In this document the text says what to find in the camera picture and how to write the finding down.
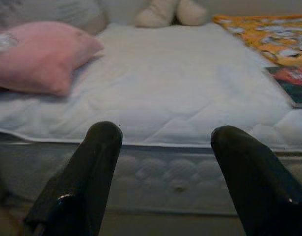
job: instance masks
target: orange blanket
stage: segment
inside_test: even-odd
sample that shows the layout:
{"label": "orange blanket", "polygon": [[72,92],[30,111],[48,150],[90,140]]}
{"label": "orange blanket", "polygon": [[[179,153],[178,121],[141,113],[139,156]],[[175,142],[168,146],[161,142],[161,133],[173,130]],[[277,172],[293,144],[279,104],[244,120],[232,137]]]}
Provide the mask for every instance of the orange blanket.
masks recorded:
{"label": "orange blanket", "polygon": [[274,63],[302,65],[302,15],[216,15],[214,22]]}

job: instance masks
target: stuffed animal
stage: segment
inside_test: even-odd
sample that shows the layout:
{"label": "stuffed animal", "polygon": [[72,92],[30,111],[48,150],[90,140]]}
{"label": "stuffed animal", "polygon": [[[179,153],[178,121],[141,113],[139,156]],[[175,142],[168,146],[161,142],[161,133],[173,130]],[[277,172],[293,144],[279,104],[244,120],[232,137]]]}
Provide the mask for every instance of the stuffed animal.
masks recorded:
{"label": "stuffed animal", "polygon": [[135,26],[145,28],[167,27],[174,16],[185,26],[200,26],[208,21],[207,10],[197,0],[151,0],[135,20]]}

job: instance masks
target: bed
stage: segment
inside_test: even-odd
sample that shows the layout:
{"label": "bed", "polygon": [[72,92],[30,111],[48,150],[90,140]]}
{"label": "bed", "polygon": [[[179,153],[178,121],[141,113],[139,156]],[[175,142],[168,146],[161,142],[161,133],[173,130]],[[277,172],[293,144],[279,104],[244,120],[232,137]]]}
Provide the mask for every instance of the bed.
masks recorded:
{"label": "bed", "polygon": [[104,55],[75,71],[68,98],[0,94],[0,176],[13,193],[35,200],[103,120],[124,134],[110,209],[235,214],[210,147],[222,125],[248,132],[302,176],[302,109],[263,73],[273,64],[221,26],[119,20],[97,38]]}

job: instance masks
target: pink pillow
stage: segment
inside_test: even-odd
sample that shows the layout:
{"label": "pink pillow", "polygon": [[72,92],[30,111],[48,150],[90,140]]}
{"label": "pink pillow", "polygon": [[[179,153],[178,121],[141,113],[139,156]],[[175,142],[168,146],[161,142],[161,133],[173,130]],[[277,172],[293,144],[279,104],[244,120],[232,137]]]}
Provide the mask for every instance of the pink pillow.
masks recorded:
{"label": "pink pillow", "polygon": [[69,94],[73,70],[102,44],[85,31],[59,22],[34,22],[9,29],[17,41],[0,52],[0,87],[28,92]]}

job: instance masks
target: white plush toy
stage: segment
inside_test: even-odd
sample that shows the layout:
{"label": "white plush toy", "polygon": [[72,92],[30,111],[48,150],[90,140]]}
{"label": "white plush toy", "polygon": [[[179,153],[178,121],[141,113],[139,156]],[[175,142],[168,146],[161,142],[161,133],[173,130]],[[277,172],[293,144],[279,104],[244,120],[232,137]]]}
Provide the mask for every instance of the white plush toy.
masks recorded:
{"label": "white plush toy", "polygon": [[207,22],[207,10],[196,0],[152,0],[135,20],[137,27],[160,28],[170,26],[174,16],[185,26],[199,26]]}

